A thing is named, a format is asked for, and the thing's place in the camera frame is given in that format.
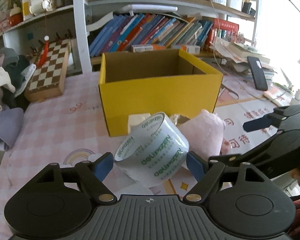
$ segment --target smartphone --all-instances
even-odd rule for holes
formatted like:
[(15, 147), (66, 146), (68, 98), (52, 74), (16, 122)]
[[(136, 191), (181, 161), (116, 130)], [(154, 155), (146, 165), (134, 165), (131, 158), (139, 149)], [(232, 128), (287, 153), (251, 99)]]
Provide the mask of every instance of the smartphone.
[(260, 60), (257, 57), (247, 57), (247, 60), (250, 65), (255, 88), (257, 90), (267, 91), (268, 84)]

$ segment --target red container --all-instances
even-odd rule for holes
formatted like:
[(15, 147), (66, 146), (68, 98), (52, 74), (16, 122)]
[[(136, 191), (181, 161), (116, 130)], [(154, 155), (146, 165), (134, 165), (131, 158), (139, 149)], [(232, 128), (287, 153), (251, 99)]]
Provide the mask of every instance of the red container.
[(23, 21), (23, 15), (21, 13), (10, 16), (9, 23), (10, 26), (13, 27)]

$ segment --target small box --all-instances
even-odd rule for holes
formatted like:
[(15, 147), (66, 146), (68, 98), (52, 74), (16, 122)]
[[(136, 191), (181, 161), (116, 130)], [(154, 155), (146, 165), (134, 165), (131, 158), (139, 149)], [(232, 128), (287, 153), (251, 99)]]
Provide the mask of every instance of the small box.
[(200, 46), (197, 45), (171, 45), (172, 49), (182, 49), (189, 54), (198, 55), (200, 54)]
[(128, 134), (130, 114), (189, 118), (213, 112), (222, 73), (179, 49), (102, 55), (99, 92), (109, 136)]
[(143, 44), (143, 45), (132, 45), (131, 51), (132, 52), (145, 52), (145, 51), (152, 51), (152, 50), (160, 50), (165, 49), (165, 46), (157, 45), (157, 44)]
[(63, 40), (49, 44), (49, 51), (45, 64), (36, 69), (25, 89), (25, 97), (30, 102), (58, 97), (63, 94), (68, 67), (71, 41)]

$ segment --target cable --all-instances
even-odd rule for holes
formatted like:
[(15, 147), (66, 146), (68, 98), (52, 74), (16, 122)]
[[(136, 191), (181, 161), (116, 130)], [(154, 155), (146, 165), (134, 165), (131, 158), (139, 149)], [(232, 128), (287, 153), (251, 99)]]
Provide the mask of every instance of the cable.
[[(218, 31), (217, 31), (217, 33), (218, 33), (219, 30), (220, 30), (219, 15), (217, 14), (216, 9), (214, 8), (214, 5), (213, 5), (212, 0), (209, 0), (209, 1), (211, 2), (212, 8), (213, 8), (213, 10), (214, 10), (214, 13), (216, 14), (216, 17), (217, 17), (217, 19), (218, 19)], [(214, 47), (213, 47), (213, 57), (214, 57), (214, 59), (216, 60), (216, 63), (217, 63), (217, 65), (218, 65), (218, 67), (219, 67), (222, 71), (224, 71), (228, 76), (230, 76), (232, 79), (234, 79), (239, 85), (241, 85), (241, 86), (243, 87), (243, 89), (244, 89), (245, 92), (247, 92), (249, 95), (251, 95), (252, 97), (254, 97), (254, 98), (257, 99), (257, 100), (260, 100), (260, 101), (271, 101), (271, 102), (272, 102), (272, 101), (277, 100), (278, 98), (282, 97), (283, 95), (285, 95), (285, 94), (287, 93), (287, 91), (285, 91), (282, 95), (279, 95), (278, 97), (276, 97), (276, 98), (274, 98), (274, 99), (268, 99), (268, 98), (266, 98), (265, 100), (261, 100), (261, 98), (256, 97), (255, 95), (252, 95), (252, 94), (244, 87), (244, 85), (242, 85), (242, 84), (239, 82), (238, 79), (236, 79), (233, 75), (231, 75), (230, 73), (228, 73), (226, 70), (224, 70), (224, 69), (219, 65), (219, 62), (218, 62), (218, 60), (217, 60), (217, 58), (216, 58), (216, 50), (215, 50)]]

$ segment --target cardboard carton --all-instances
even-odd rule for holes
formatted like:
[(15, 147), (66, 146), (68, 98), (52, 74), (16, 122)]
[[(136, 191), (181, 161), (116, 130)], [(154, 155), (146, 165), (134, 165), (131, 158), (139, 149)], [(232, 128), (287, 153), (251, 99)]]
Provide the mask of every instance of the cardboard carton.
[(193, 118), (213, 112), (223, 75), (178, 49), (102, 55), (99, 92), (109, 136), (128, 133), (130, 114)]

